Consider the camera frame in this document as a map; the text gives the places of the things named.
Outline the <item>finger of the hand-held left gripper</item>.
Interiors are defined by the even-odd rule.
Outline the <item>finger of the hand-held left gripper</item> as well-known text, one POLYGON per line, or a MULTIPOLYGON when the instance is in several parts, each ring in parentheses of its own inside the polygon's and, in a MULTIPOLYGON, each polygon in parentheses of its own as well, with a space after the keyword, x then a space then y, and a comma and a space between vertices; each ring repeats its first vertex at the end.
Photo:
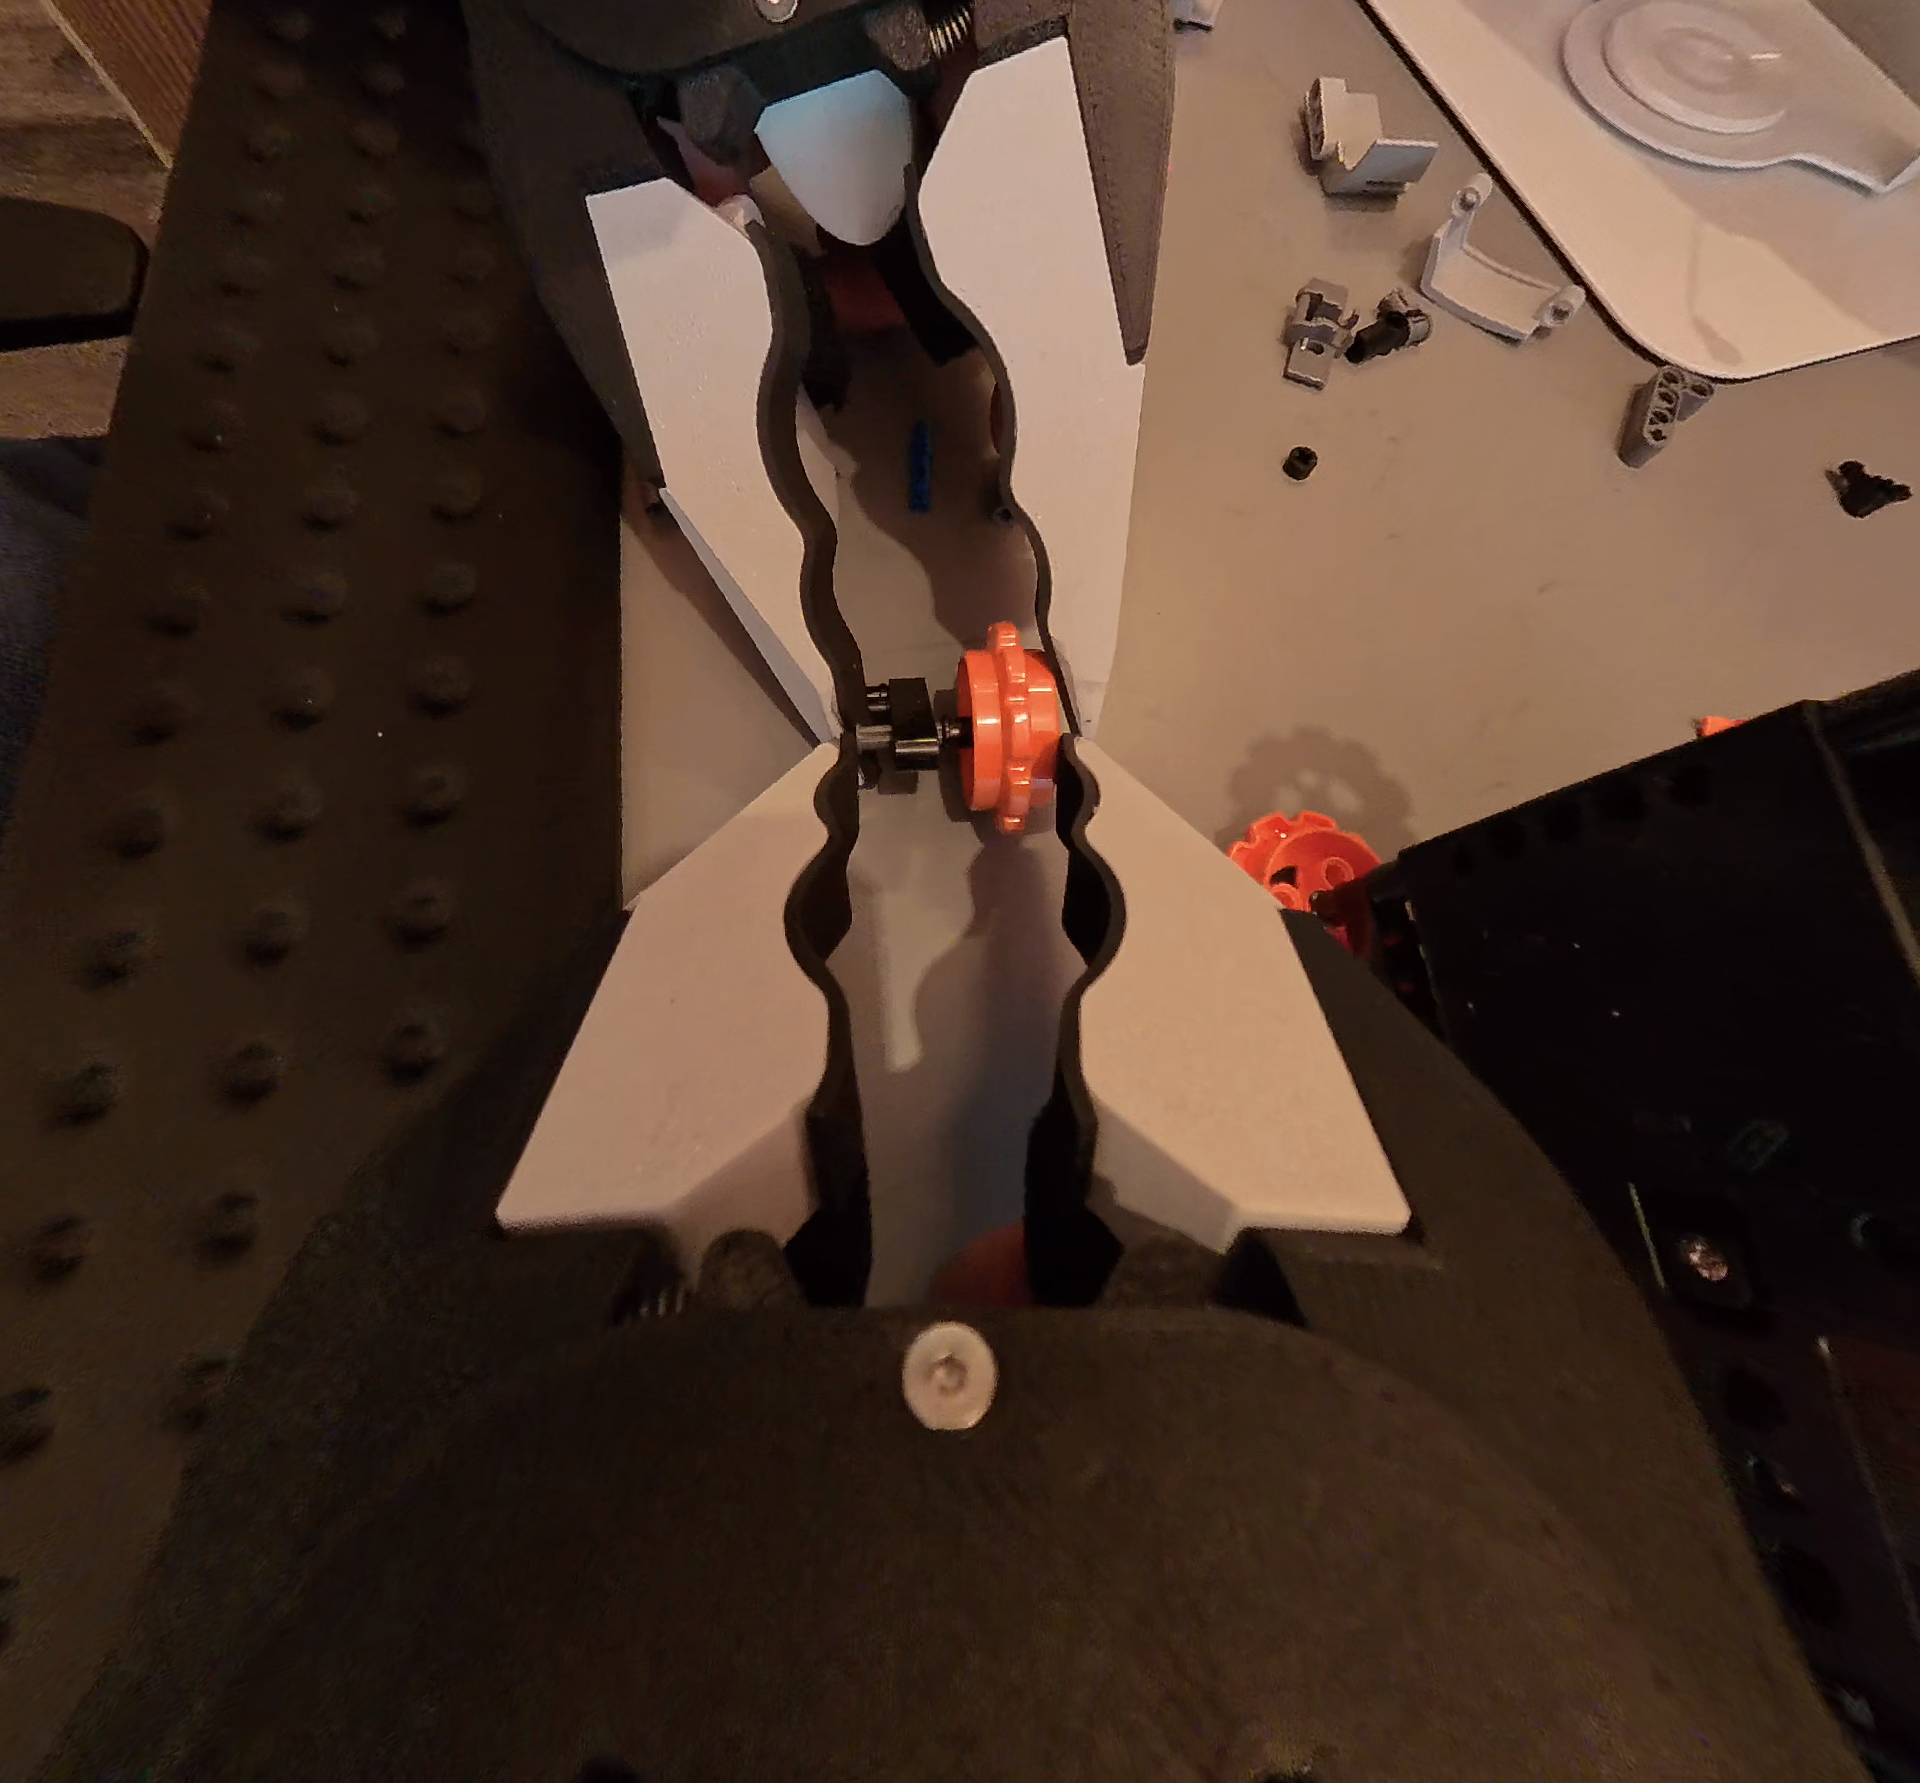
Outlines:
POLYGON ((756 397, 775 305, 747 197, 714 209, 673 178, 585 200, 659 458, 657 489, 814 740, 844 722, 802 618, 802 530, 778 497, 756 397))
POLYGON ((967 78, 919 211, 940 289, 993 347, 1011 497, 1046 557, 1046 633, 1076 727, 1095 734, 1117 655, 1142 365, 1119 337, 1064 39, 967 78))

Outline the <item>clear disc holder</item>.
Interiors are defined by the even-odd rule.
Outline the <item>clear disc holder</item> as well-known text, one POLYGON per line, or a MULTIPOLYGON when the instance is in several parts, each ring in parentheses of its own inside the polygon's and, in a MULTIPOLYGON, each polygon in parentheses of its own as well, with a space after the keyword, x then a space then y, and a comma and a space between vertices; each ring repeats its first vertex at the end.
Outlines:
POLYGON ((1812 0, 1591 0, 1563 69, 1624 138, 1686 163, 1875 193, 1918 173, 1914 100, 1812 0))

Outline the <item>grey pin connector piece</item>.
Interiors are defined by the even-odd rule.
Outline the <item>grey pin connector piece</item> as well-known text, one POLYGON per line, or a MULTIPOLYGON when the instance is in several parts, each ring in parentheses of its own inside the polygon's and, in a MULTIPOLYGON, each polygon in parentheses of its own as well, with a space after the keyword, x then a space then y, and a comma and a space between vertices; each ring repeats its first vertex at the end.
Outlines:
POLYGON ((1294 296, 1283 321, 1283 379, 1323 392, 1352 346, 1357 310, 1347 289, 1326 279, 1310 279, 1294 296))

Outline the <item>black grey building block vehicle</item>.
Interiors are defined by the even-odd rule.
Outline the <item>black grey building block vehicle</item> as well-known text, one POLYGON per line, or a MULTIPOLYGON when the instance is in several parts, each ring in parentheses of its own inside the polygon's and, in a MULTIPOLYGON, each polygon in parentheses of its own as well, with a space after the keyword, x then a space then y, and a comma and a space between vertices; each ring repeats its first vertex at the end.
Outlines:
POLYGON ((1439 1461, 1311 1777, 1914 1777, 1914 676, 1404 848, 1292 921, 1413 1221, 1224 1297, 1439 1461))

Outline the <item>light grey flat panel piece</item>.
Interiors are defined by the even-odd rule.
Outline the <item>light grey flat panel piece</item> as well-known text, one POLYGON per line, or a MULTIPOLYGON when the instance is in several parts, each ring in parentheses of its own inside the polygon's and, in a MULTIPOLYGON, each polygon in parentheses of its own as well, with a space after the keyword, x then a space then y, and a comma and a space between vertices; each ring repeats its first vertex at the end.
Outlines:
POLYGON ((1447 223, 1430 238, 1425 298, 1502 341, 1522 342, 1563 330, 1587 298, 1578 280, 1532 279, 1473 246, 1476 216, 1494 197, 1487 170, 1454 192, 1447 223))

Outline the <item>orange toy wheel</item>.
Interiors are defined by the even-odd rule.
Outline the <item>orange toy wheel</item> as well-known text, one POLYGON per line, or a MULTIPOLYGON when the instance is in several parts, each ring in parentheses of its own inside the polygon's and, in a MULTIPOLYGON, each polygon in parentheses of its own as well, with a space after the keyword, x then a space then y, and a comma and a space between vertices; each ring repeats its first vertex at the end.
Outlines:
POLYGON ((990 624, 960 659, 960 787, 968 811, 1000 834, 1025 834, 1052 807, 1062 740, 1069 728, 1059 681, 1013 621, 990 624))

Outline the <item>black axle connector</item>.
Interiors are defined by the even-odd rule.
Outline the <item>black axle connector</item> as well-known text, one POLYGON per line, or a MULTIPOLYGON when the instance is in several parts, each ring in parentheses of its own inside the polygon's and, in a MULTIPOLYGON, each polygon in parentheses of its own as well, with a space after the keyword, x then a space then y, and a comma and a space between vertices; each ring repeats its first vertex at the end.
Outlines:
POLYGON ((960 708, 960 691, 939 691, 925 678, 887 678, 862 688, 853 728, 859 787, 915 787, 971 742, 971 719, 960 708))

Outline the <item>dark grey angled beam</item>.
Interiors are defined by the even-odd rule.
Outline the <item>dark grey angled beam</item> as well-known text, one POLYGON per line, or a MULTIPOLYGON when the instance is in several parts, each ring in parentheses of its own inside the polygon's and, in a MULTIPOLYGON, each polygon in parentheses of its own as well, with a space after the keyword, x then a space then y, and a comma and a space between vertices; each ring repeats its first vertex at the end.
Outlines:
POLYGON ((1628 398, 1615 436, 1618 462, 1632 471, 1649 465, 1670 445, 1674 430, 1704 411, 1712 397, 1712 379, 1663 364, 1628 398))

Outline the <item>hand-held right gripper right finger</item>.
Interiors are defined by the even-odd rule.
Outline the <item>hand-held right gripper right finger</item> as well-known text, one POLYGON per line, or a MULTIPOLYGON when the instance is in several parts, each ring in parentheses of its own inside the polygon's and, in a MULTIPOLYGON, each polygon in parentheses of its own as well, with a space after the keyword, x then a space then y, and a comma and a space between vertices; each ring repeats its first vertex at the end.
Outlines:
POLYGON ((1402 1236, 1413 1213, 1270 893, 1090 740, 1062 745, 1055 825, 1084 972, 1027 1135, 1032 1293, 1100 1293, 1153 1236, 1402 1236))

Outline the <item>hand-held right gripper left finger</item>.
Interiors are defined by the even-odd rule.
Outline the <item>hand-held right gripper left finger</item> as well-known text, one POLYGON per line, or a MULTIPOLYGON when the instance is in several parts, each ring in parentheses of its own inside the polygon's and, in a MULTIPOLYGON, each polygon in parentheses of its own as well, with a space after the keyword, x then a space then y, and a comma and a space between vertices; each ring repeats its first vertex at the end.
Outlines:
POLYGON ((643 1226, 685 1273, 764 1233, 820 1305, 867 1300, 852 1012, 852 740, 819 745, 631 902, 496 1203, 508 1233, 643 1226))

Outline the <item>light grey bracket piece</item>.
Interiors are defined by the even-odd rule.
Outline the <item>light grey bracket piece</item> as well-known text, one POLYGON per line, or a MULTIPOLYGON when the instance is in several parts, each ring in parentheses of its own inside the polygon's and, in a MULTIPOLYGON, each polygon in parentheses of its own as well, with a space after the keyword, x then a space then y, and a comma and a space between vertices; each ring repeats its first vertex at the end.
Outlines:
POLYGON ((1399 200, 1438 156, 1433 138, 1390 138, 1378 98, 1323 73, 1301 104, 1310 165, 1332 200, 1399 200))

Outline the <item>black perforated mat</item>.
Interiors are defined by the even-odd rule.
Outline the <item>black perforated mat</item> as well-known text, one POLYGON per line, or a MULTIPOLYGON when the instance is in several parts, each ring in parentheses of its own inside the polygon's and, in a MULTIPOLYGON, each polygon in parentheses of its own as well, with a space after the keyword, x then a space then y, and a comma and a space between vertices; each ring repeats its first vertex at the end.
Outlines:
POLYGON ((461 0, 216 0, 6 837, 6 1777, 167 1769, 285 1283, 617 916, 618 489, 461 0))

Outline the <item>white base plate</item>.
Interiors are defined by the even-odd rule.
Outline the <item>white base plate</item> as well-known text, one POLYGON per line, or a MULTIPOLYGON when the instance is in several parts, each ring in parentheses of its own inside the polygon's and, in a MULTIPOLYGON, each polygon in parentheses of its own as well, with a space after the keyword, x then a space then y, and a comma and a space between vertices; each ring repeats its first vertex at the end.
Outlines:
MULTIPOLYGON (((1362 0, 1592 298, 1646 353, 1764 379, 1914 337, 1914 182, 1704 169, 1573 89, 1591 0, 1362 0)), ((1812 0, 1914 100, 1914 0, 1812 0)))

